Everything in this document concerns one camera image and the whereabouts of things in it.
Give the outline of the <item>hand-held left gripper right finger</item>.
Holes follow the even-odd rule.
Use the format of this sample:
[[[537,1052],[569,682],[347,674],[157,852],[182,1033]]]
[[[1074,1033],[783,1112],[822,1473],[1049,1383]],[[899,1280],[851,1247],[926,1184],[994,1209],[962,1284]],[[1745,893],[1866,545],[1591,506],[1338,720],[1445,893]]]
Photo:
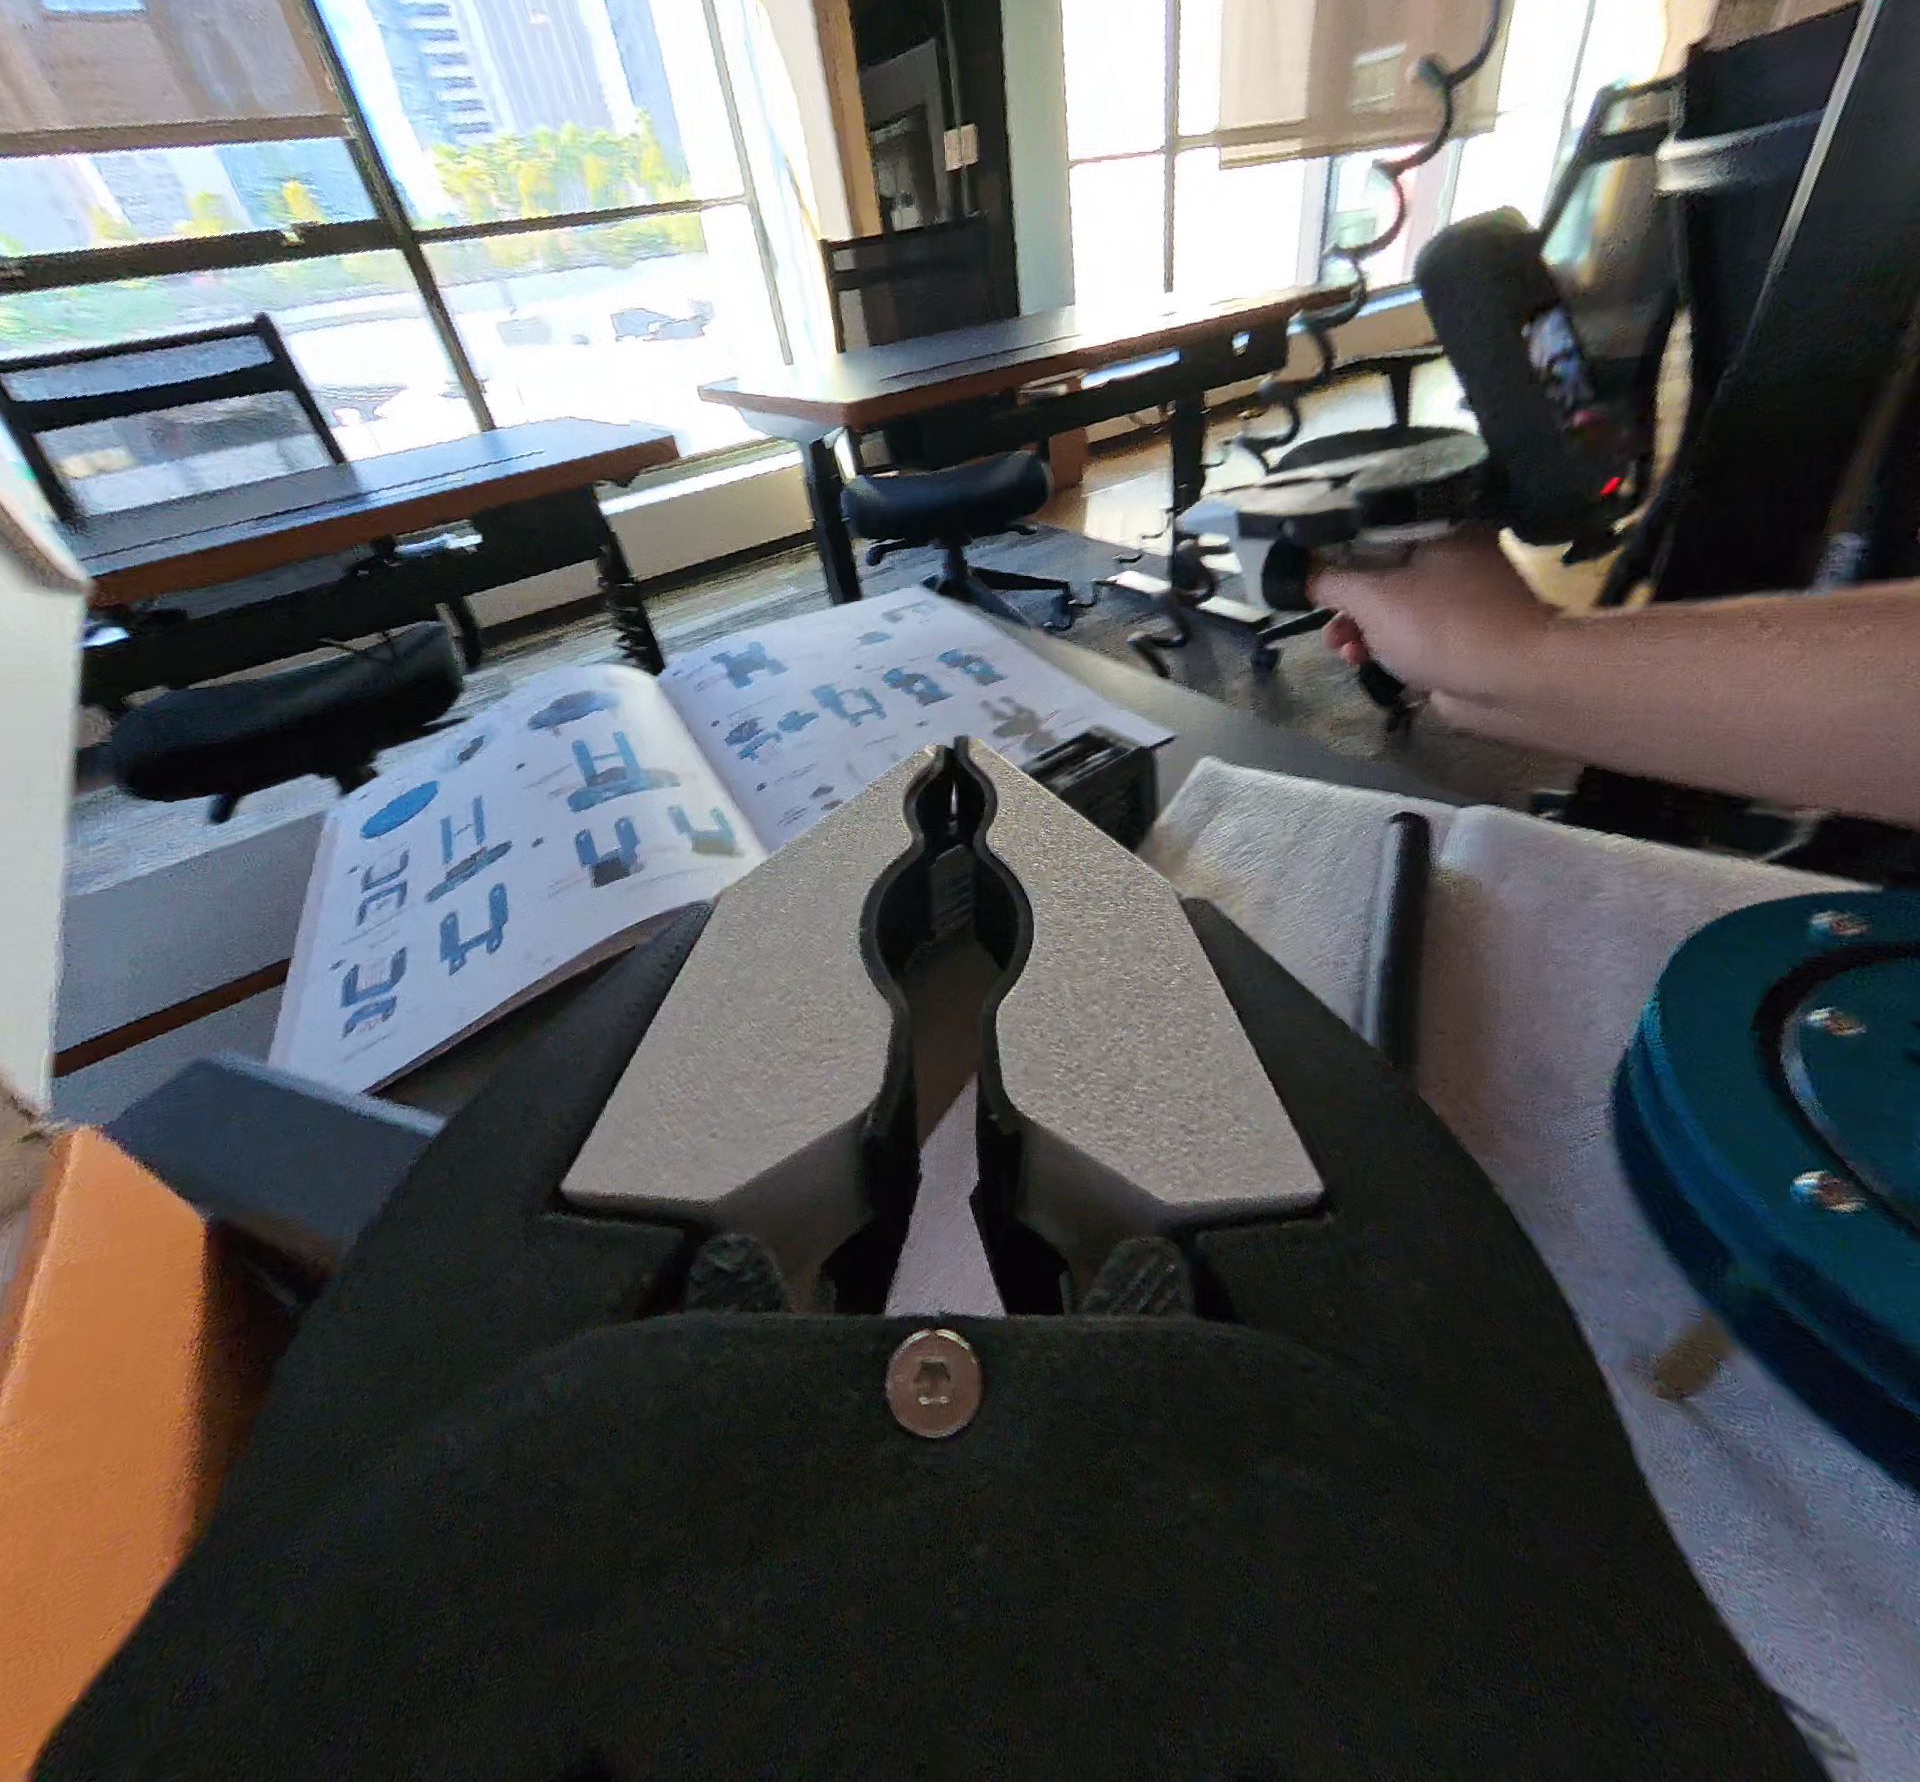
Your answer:
[[[987,743],[956,745],[983,1007],[978,1193],[1009,1316],[1087,1301],[1120,1244],[1285,1222],[1324,1177],[1177,890]]]

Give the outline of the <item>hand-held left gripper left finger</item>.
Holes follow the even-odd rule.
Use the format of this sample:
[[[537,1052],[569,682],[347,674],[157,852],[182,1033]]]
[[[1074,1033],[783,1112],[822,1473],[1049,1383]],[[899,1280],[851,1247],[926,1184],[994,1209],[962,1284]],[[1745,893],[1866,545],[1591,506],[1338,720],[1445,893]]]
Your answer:
[[[920,1184],[893,968],[947,812],[952,753],[920,745],[713,899],[569,1207],[758,1239],[802,1307],[884,1309]]]

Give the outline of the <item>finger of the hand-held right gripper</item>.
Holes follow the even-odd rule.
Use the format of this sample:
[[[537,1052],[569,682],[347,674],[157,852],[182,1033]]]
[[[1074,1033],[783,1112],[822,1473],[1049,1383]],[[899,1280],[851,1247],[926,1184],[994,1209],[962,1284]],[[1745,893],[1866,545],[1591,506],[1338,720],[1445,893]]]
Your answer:
[[[1241,528],[1235,501],[1192,506],[1177,514],[1177,530],[1197,543],[1197,556],[1214,576],[1208,614],[1228,614],[1228,599],[1239,614],[1267,614],[1267,535]]]

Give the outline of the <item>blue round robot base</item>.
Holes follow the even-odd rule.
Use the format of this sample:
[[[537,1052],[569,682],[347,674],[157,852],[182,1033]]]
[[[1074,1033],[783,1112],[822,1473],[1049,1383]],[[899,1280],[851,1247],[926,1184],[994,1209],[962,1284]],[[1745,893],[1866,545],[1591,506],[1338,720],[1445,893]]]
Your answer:
[[[1615,1141],[1694,1295],[1920,1486],[1920,899],[1737,909],[1666,954]]]

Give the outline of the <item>person's right forearm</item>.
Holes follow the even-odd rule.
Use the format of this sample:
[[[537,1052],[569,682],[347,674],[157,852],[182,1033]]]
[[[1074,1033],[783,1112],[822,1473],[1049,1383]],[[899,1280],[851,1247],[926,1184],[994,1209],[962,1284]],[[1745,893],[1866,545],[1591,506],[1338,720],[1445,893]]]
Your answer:
[[[1917,830],[1920,585],[1547,617],[1512,717],[1606,772]]]

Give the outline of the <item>grey desk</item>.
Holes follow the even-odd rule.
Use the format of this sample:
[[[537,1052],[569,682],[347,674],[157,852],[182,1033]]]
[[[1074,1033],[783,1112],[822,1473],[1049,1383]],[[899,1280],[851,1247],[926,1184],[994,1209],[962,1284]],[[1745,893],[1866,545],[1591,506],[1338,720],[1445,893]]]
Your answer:
[[[1201,758],[1438,802],[1522,802],[1544,779],[1524,758],[1419,720],[1409,740],[1354,686],[1319,640],[1287,640],[1273,674],[1235,627],[1149,674],[1125,640],[1028,637],[1055,671],[1161,720],[1161,795]],[[204,1052],[268,1058],[300,905],[334,784],[250,795],[210,826],[207,802],[139,802],[112,784],[72,795],[63,835],[51,1112],[112,1123]]]

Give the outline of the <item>black desk leg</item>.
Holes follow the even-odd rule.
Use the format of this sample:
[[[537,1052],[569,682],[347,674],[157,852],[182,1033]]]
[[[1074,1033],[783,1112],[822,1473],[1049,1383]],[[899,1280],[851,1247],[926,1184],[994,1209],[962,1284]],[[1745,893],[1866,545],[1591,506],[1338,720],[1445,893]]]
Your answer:
[[[1760,314],[1760,343],[1781,338],[1781,362],[1760,392],[1790,392],[1802,449],[1788,453],[1788,472],[1831,468],[1830,516],[1906,354],[1920,294],[1917,237],[1920,0],[1866,0]]]

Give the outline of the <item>person's right hand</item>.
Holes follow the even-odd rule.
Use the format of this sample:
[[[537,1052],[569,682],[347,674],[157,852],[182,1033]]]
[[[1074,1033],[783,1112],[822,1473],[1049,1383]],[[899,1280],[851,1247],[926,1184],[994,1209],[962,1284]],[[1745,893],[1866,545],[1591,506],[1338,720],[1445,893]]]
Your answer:
[[[1449,731],[1524,743],[1534,674],[1559,622],[1498,543],[1445,535],[1401,562],[1324,562],[1306,585],[1331,614],[1324,640],[1363,665],[1381,665],[1419,690]]]

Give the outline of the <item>black screwdriver bit case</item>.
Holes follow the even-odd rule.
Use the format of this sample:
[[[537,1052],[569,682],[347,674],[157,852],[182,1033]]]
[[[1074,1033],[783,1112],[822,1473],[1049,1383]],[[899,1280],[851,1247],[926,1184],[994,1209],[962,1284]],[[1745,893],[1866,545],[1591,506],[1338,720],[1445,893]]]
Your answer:
[[[1055,743],[1042,772],[983,740],[952,740],[910,772],[932,772],[902,798],[926,924],[933,940],[970,924],[994,954],[1058,932],[1102,879],[1133,886],[1125,858],[1161,812],[1153,753],[1103,731]]]

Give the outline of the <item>black pen-shaped screwdriver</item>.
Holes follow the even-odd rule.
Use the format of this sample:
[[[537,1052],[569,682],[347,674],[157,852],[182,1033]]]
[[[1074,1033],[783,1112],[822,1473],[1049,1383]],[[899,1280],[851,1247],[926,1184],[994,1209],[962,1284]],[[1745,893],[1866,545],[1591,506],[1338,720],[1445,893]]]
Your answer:
[[[1390,1067],[1418,1079],[1419,987],[1427,987],[1427,905],[1434,830],[1419,812],[1382,820],[1381,879],[1364,924],[1356,1033]]]

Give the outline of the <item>black armless office chair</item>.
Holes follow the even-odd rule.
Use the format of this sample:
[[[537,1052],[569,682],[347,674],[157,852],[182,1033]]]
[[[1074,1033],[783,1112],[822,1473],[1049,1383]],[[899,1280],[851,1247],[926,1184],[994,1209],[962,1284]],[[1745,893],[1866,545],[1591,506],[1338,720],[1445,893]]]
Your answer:
[[[1028,627],[1028,617],[1009,603],[1009,590],[1042,590],[1055,594],[1042,627],[1066,634],[1087,611],[1074,599],[1074,583],[978,570],[966,561],[966,551],[987,535],[1028,530],[1049,496],[1049,457],[1042,449],[1009,449],[941,472],[855,472],[844,480],[844,516],[870,545],[870,562],[932,545],[942,556],[942,570],[926,583],[933,594]]]

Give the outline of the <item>open instruction booklet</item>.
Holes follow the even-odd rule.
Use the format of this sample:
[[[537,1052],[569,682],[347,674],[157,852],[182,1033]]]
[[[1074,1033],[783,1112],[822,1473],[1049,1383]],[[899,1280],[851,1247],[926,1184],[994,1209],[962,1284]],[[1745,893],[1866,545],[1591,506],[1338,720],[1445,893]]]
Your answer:
[[[559,665],[324,812],[271,1067],[371,1097],[709,905],[916,745],[1165,745],[926,585],[773,617],[665,674]]]

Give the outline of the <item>beige window blind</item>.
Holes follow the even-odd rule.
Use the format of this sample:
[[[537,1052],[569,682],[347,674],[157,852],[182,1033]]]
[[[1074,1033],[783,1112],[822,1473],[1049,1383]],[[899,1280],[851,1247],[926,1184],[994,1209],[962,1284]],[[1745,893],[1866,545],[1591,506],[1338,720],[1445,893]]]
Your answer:
[[[1221,159],[1419,149],[1445,127],[1419,69],[1467,69],[1484,28],[1498,0],[1221,0]]]

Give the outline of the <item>grey rectangular tube sleeve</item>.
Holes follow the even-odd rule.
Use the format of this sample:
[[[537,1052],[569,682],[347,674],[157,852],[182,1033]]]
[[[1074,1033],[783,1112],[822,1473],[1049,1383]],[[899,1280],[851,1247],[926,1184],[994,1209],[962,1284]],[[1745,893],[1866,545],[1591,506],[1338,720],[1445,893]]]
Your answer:
[[[443,1118],[217,1052],[135,1100],[105,1137],[204,1220],[323,1287]]]

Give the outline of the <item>orange cardboard box white lid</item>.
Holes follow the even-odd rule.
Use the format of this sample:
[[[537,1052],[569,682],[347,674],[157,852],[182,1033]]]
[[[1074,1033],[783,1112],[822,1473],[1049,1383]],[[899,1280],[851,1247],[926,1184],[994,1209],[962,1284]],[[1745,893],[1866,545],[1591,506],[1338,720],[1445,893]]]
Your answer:
[[[82,571],[6,476],[0,1769],[29,1780],[207,1518],[207,1222],[51,1118]]]

